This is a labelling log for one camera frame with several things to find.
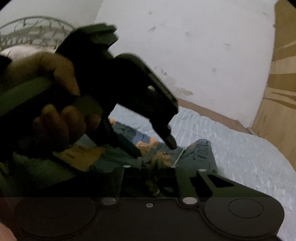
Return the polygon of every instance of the hand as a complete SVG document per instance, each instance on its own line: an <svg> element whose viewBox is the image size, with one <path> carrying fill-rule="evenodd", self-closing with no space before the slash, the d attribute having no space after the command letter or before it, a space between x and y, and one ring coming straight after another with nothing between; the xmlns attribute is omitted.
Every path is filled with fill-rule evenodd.
<svg viewBox="0 0 296 241"><path fill-rule="evenodd" d="M70 93L80 95L72 62L62 55L49 52L40 52L9 64L5 73L6 86L13 88L45 72L53 72L58 83ZM38 146L39 152L64 150L68 144L74 143L86 132L93 131L100 120L99 115L84 117L73 106L67 106L58 113L56 108L49 104L33 122L36 131L34 145ZM26 142L27 139L23 140L22 145L32 145L32 142Z"/></svg>

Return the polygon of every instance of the wall stain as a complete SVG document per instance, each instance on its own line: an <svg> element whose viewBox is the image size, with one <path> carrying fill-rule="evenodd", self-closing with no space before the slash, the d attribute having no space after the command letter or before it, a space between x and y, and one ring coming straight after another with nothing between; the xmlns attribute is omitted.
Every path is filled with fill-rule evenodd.
<svg viewBox="0 0 296 241"><path fill-rule="evenodd" d="M182 25L184 25L184 26L187 26L188 25L188 23L190 23L190 18L188 18L188 19L182 19Z"/></svg>
<svg viewBox="0 0 296 241"><path fill-rule="evenodd" d="M152 27L152 28L149 29L148 31L150 31L150 32L154 32L155 29L156 29L156 26Z"/></svg>
<svg viewBox="0 0 296 241"><path fill-rule="evenodd" d="M186 95L186 96L193 95L193 93L191 91L188 91L188 90L183 89L183 88L177 88L177 91L179 91L181 94Z"/></svg>
<svg viewBox="0 0 296 241"><path fill-rule="evenodd" d="M229 52L231 50L231 44L224 44L223 48Z"/></svg>
<svg viewBox="0 0 296 241"><path fill-rule="evenodd" d="M176 86L176 80L172 77L166 77L165 79L163 79L163 82L167 85L167 87L173 92L173 94L177 98L182 98L186 100L187 96L193 95L191 91Z"/></svg>
<svg viewBox="0 0 296 241"><path fill-rule="evenodd" d="M191 34L191 32L186 32L185 33L185 36L187 37L187 39L191 39L192 34Z"/></svg>
<svg viewBox="0 0 296 241"><path fill-rule="evenodd" d="M164 76L168 76L168 74L166 72L164 72L163 69L160 69L161 70L161 74L163 74Z"/></svg>

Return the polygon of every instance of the pillow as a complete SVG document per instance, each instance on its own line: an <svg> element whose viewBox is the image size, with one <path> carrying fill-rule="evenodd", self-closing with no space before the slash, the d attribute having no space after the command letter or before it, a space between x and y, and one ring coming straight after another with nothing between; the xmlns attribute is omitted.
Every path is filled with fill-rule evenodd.
<svg viewBox="0 0 296 241"><path fill-rule="evenodd" d="M10 58L12 61L33 55L38 52L51 52L54 53L55 50L53 48L49 47L40 47L37 45L16 45L9 47L7 49L4 49L0 52L0 55L6 56Z"/></svg>

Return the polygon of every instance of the bed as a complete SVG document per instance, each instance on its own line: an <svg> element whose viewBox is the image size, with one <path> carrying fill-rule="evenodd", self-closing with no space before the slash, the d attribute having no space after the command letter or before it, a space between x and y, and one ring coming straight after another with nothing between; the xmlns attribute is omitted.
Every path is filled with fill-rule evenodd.
<svg viewBox="0 0 296 241"><path fill-rule="evenodd" d="M54 52L73 29L71 24L50 17L17 19L0 27L0 51L13 60L38 51ZM77 51L83 51L83 46L77 46ZM161 141L149 121L132 111L116 106L110 117ZM183 107L179 108L170 125L178 146L186 147L202 138L211 141L218 174L276 198L285 211L278 236L285 241L296 240L296 172L275 146ZM87 136L83 136L79 143L91 145ZM56 164L50 160L35 160L34 165L40 173ZM57 170L65 179L72 177L62 168L57 167ZM52 179L53 182L61 181L55 177Z"/></svg>

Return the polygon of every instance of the white wall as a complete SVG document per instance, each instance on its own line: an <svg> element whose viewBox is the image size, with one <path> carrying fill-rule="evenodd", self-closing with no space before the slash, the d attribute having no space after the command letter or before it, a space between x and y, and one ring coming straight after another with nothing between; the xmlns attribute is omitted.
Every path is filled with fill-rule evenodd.
<svg viewBox="0 0 296 241"><path fill-rule="evenodd" d="M93 24L103 0L12 0L0 11L0 26L21 17L44 15L75 27Z"/></svg>
<svg viewBox="0 0 296 241"><path fill-rule="evenodd" d="M276 0L104 0L96 22L179 98L251 126L266 86Z"/></svg>

